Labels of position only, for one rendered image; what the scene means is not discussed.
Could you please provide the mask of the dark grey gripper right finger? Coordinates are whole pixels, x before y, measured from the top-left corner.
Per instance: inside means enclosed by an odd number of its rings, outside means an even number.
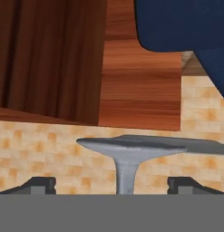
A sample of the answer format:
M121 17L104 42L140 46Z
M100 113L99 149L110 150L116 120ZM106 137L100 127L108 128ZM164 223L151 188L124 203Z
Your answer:
M167 193L172 195L224 195L220 190L200 185L191 177L168 177L167 183L169 186Z

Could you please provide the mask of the dark blue chair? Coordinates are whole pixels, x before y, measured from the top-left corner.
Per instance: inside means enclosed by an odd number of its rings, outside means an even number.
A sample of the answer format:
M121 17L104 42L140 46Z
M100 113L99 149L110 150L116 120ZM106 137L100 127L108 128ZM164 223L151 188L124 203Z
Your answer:
M224 99L224 0L134 0L140 45L192 51Z

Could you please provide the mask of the brown wooden cabinet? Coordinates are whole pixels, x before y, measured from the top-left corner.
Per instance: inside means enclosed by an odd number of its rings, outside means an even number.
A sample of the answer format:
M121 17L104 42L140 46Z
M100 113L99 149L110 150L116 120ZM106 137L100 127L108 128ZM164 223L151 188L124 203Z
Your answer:
M138 41L135 0L0 0L0 121L180 129L181 55Z

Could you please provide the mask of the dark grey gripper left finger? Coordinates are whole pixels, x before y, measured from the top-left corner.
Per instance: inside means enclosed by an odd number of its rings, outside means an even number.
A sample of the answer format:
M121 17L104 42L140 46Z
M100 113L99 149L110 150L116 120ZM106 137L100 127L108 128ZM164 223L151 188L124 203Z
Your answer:
M6 189L0 195L7 194L27 194L27 195L55 195L55 177L31 177L23 185Z

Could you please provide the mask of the grey wine glass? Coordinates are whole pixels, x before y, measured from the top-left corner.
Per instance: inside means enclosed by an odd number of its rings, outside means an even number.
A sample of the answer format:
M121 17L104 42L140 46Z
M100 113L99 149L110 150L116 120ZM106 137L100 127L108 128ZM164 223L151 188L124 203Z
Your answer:
M224 155L224 144L202 139L126 134L112 138L80 138L76 143L114 160L117 195L133 194L137 169L147 160L184 152Z

